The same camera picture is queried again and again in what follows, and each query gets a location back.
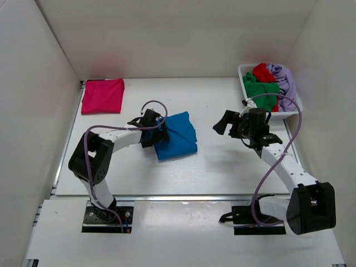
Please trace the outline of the blue t shirt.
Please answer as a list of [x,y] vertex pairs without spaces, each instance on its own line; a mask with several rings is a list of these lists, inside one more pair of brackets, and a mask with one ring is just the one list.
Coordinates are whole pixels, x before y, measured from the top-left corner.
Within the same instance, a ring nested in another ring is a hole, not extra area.
[[187,111],[167,117],[165,121],[169,140],[154,144],[159,161],[172,160],[196,154],[196,131]]

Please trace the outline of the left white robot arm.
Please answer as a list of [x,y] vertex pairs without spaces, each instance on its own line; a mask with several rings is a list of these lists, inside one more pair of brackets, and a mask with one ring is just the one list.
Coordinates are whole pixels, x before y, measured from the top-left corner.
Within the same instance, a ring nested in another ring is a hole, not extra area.
[[84,184],[95,215],[104,223],[120,221],[116,199],[110,193],[105,177],[112,155],[131,145],[142,148],[168,141],[164,118],[152,109],[128,122],[123,128],[105,133],[86,132],[75,148],[68,168]]

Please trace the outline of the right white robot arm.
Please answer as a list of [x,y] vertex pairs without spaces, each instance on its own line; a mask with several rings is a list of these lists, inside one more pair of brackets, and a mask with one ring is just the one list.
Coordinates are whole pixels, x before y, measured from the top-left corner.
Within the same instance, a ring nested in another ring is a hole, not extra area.
[[231,125],[229,136],[241,141],[270,166],[267,175],[276,173],[288,189],[290,198],[259,196],[256,192],[249,206],[253,225],[274,226],[287,223],[296,235],[332,229],[336,226],[335,190],[329,182],[320,182],[305,171],[282,140],[270,132],[270,115],[262,108],[247,112],[225,111],[213,129],[223,135]]

